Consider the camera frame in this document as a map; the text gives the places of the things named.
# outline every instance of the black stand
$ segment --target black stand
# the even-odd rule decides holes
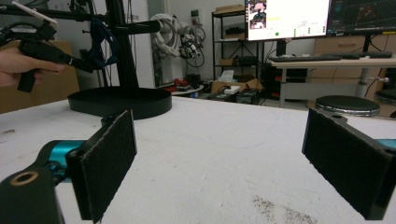
[[[125,27],[122,0],[106,0],[109,28]],[[70,109],[95,116],[107,116],[131,110],[134,119],[148,119],[166,113],[172,108],[172,95],[169,91],[139,88],[134,56],[127,32],[115,32],[120,44],[117,68],[120,86],[80,91],[68,97]]]

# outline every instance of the black bracket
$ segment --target black bracket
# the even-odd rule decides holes
[[[310,109],[303,153],[367,220],[382,220],[396,185],[396,150],[349,126],[347,119]]]

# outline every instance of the white tabletop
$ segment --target white tabletop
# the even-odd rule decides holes
[[[0,115],[0,179],[51,140],[88,139],[99,117],[66,101]],[[173,97],[134,122],[137,155],[102,223],[365,223],[302,153],[307,112]],[[394,121],[348,118],[373,138]],[[67,224],[81,221],[71,184],[56,187]],[[395,223],[393,197],[383,221]]]

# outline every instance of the chair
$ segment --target chair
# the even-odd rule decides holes
[[[328,95],[316,99],[315,107],[342,115],[373,117],[379,114],[379,104],[357,96]]]
[[[375,99],[389,105],[396,105],[396,90],[382,90],[375,93]],[[392,119],[396,119],[396,110],[390,114]]]

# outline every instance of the black pole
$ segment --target black pole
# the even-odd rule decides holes
[[[282,56],[286,54],[286,41],[284,39],[276,41],[276,56]]]
[[[109,28],[125,25],[124,7],[122,0],[106,0],[106,8],[109,18]],[[114,34],[119,41],[120,53],[118,55],[117,68],[121,87],[131,87],[139,90],[134,55],[128,35]]]
[[[371,35],[365,35],[364,36],[363,52],[369,51],[370,44],[371,44]]]

